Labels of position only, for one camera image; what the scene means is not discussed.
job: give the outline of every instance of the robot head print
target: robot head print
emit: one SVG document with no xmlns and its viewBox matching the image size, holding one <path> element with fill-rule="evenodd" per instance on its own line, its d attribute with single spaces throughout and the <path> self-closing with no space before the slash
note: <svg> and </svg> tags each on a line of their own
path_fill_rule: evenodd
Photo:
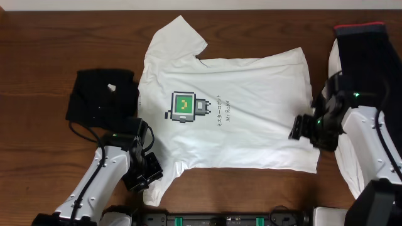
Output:
<svg viewBox="0 0 402 226">
<path fill-rule="evenodd" d="M 165 112 L 165 119 L 178 121 L 180 123 L 193 122 L 195 116 L 206 116 L 211 113 L 208 106 L 211 103 L 205 99 L 197 99 L 193 92 L 174 91 L 171 94 L 170 110 Z"/>
</svg>

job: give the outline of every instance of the red stripe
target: red stripe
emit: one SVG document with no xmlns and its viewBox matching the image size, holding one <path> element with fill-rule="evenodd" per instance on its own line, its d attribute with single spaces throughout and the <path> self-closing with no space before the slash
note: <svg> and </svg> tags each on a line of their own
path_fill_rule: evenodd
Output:
<svg viewBox="0 0 402 226">
<path fill-rule="evenodd" d="M 350 27 L 354 27 L 354 26 L 370 26 L 370 25 L 385 25 L 385 23 L 376 21 L 376 22 L 362 23 L 362 24 L 342 24 L 342 25 L 334 26 L 334 28 L 338 29 L 338 28 L 350 28 Z"/>
</svg>

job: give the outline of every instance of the shirt sleeve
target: shirt sleeve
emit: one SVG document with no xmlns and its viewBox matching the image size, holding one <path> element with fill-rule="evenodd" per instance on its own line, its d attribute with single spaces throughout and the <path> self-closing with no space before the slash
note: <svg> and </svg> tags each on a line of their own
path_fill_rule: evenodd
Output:
<svg viewBox="0 0 402 226">
<path fill-rule="evenodd" d="M 198 55 L 206 46 L 205 40 L 179 16 L 155 33 L 145 58 L 178 59 Z"/>
</svg>

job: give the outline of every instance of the black cloth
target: black cloth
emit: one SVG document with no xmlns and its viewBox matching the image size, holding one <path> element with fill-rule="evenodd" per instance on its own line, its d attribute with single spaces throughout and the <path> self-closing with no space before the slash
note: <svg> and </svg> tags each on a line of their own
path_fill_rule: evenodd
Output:
<svg viewBox="0 0 402 226">
<path fill-rule="evenodd" d="M 133 77 L 132 71 L 122 69 L 78 71 L 66 120 L 112 132 L 137 134 L 138 125 L 133 116 L 139 92 Z M 109 84 L 116 86 L 115 91 Z"/>
<path fill-rule="evenodd" d="M 352 77 L 354 90 L 377 95 L 379 107 L 390 88 L 384 108 L 385 123 L 391 139 L 402 155 L 402 63 L 381 22 L 335 27 L 342 73 Z"/>
</svg>

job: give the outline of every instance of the white fabric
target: white fabric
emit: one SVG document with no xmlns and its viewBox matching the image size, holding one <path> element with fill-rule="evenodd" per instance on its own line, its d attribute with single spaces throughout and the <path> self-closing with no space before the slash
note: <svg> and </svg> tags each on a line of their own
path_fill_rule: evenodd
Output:
<svg viewBox="0 0 402 226">
<path fill-rule="evenodd" d="M 329 56 L 328 75 L 331 77 L 341 70 L 338 41 L 335 40 Z M 352 192 L 353 197 L 356 199 L 364 189 L 364 180 L 353 145 L 346 134 L 339 136 L 335 157 L 337 159 L 339 171 L 349 186 L 349 190 Z"/>
<path fill-rule="evenodd" d="M 316 173 L 319 151 L 307 139 L 288 139 L 295 116 L 311 114 L 312 93 L 302 49 L 266 58 L 197 59 L 195 55 L 206 46 L 179 16 L 156 32 L 146 52 L 138 116 L 153 128 L 152 151 L 163 177 L 145 190 L 145 204 L 158 206 L 172 181 L 191 168 Z M 173 121 L 175 116 L 168 110 L 203 106 L 191 101 L 194 94 L 194 99 L 210 102 L 207 114 L 196 115 L 194 121 Z"/>
</svg>

